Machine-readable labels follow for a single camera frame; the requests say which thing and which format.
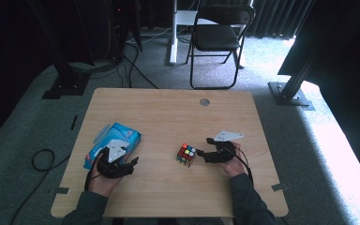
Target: sleeve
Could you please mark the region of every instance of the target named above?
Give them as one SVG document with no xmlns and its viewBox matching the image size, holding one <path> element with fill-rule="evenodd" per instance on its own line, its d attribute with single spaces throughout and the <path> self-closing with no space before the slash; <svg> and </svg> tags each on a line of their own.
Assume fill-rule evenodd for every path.
<svg viewBox="0 0 360 225">
<path fill-rule="evenodd" d="M 62 224 L 101 224 L 108 198 L 85 191 L 78 200 L 77 208 L 67 214 Z"/>
<path fill-rule="evenodd" d="M 276 224 L 275 217 L 245 173 L 230 178 L 232 211 L 236 224 Z"/>
</svg>

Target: black chair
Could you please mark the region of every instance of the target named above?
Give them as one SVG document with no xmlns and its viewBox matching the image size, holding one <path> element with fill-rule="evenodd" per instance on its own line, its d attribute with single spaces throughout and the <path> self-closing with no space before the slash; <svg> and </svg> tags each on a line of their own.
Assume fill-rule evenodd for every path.
<svg viewBox="0 0 360 225">
<path fill-rule="evenodd" d="M 191 72 L 189 83 L 194 89 L 230 89 L 236 83 L 238 75 L 240 55 L 244 47 L 245 33 L 255 17 L 255 9 L 244 5 L 211 5 L 198 11 L 189 42 L 186 64 L 191 57 Z M 212 24 L 199 23 L 200 19 L 205 19 Z M 194 54 L 194 49 L 201 52 L 229 52 L 228 54 Z M 235 75 L 233 82 L 229 86 L 194 86 L 193 70 L 195 56 L 227 56 L 223 64 L 227 62 L 230 55 L 239 49 L 239 56 L 236 62 Z"/>
</svg>

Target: colorful cube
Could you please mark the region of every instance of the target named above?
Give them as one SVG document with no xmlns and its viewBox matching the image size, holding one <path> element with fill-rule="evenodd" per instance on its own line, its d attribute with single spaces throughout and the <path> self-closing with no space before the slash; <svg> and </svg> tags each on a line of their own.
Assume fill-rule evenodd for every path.
<svg viewBox="0 0 360 225">
<path fill-rule="evenodd" d="M 179 152 L 177 153 L 177 161 L 187 167 L 191 166 L 192 161 L 197 155 L 197 149 L 183 143 Z"/>
</svg>

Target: chair leg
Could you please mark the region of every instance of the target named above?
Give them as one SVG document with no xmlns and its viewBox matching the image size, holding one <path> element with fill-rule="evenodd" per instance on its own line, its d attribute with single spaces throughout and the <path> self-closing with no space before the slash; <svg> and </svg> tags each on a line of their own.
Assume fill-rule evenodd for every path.
<svg viewBox="0 0 360 225">
<path fill-rule="evenodd" d="M 193 89 L 196 89 L 194 84 L 192 84 L 192 77 L 194 74 L 194 43 L 193 42 L 190 42 L 189 48 L 191 49 L 191 71 L 189 72 L 189 85 L 191 85 Z"/>
<path fill-rule="evenodd" d="M 187 53 L 186 64 L 188 63 L 188 59 L 189 59 L 189 51 L 191 50 L 191 44 L 192 44 L 192 36 L 191 36 L 191 39 L 189 40 L 189 45 L 188 45 L 188 53 Z"/>
<path fill-rule="evenodd" d="M 225 64 L 227 62 L 227 60 L 230 58 L 230 55 L 232 54 L 233 52 L 230 52 L 229 54 L 227 54 L 227 57 L 226 59 L 224 60 L 223 64 Z"/>
<path fill-rule="evenodd" d="M 239 64 L 241 63 L 241 54 L 242 54 L 242 50 L 244 49 L 244 42 L 245 42 L 245 36 L 242 36 L 241 47 L 239 48 L 239 56 L 238 56 L 237 61 L 236 61 L 235 75 L 233 77 L 233 82 L 230 85 L 230 87 L 233 87 L 235 85 L 236 79 L 238 77 Z"/>
</svg>

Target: black stand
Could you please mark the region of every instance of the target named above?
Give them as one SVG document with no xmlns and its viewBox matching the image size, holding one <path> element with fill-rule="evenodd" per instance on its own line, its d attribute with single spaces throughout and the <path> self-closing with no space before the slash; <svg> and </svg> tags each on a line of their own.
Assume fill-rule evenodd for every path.
<svg viewBox="0 0 360 225">
<path fill-rule="evenodd" d="M 311 101 L 307 100 L 303 92 L 299 89 L 292 98 L 285 98 L 283 93 L 284 87 L 288 85 L 286 82 L 269 82 L 271 93 L 276 100 L 277 105 L 302 106 L 304 110 L 314 111 L 315 108 Z"/>
<path fill-rule="evenodd" d="M 62 95 L 81 96 L 89 81 L 90 74 L 77 74 L 68 64 L 62 52 L 52 25 L 39 0 L 28 0 L 31 7 L 32 24 L 42 33 L 42 44 L 57 69 L 58 77 L 50 91 L 42 99 L 59 99 Z"/>
</svg>

